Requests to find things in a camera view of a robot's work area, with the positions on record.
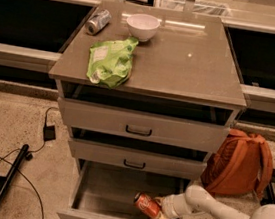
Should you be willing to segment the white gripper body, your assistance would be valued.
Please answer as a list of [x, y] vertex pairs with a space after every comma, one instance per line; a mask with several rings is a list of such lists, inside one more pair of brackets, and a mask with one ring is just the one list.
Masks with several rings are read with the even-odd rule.
[[161, 208], [163, 214], [169, 219], [178, 219], [192, 213], [192, 207], [186, 202], [184, 194], [165, 196]]

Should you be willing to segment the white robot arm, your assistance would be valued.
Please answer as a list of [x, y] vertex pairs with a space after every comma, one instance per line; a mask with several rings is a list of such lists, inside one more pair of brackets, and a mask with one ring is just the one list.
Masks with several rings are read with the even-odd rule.
[[205, 212], [214, 219], [275, 219], [275, 204], [260, 206], [249, 216], [224, 205], [199, 185], [190, 185], [182, 194], [156, 197], [160, 206], [159, 219], [178, 219], [195, 211]]

